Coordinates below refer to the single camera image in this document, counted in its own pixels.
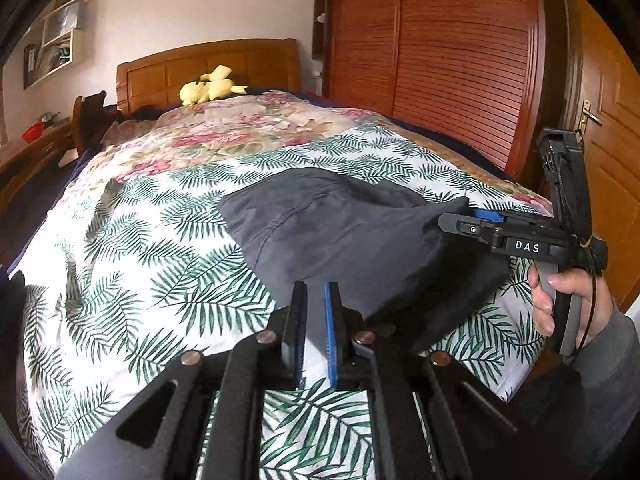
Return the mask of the grey sleeve forearm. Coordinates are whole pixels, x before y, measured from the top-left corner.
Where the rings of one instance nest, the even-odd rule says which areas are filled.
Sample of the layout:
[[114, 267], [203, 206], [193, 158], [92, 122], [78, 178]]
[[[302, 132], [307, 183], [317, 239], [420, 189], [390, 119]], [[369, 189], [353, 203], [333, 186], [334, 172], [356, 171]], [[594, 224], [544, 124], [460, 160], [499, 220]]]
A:
[[597, 477], [639, 414], [634, 323], [613, 310], [604, 330], [572, 366], [555, 367], [521, 386], [511, 404], [582, 478]]

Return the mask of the person's right hand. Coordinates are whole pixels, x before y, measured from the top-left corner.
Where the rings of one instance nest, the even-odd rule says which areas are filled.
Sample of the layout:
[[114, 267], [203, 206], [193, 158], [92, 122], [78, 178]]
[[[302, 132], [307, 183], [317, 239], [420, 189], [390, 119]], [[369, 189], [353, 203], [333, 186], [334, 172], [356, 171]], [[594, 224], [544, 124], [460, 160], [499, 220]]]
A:
[[608, 325], [615, 304], [603, 276], [593, 283], [591, 276], [582, 269], [568, 269], [560, 273], [551, 273], [548, 278], [540, 279], [534, 264], [528, 269], [528, 282], [532, 292], [534, 324], [542, 336], [550, 337], [555, 329], [558, 317], [554, 313], [554, 300], [542, 287], [547, 283], [555, 290], [555, 297], [564, 294], [582, 298], [580, 322], [576, 335], [576, 348], [585, 347]]

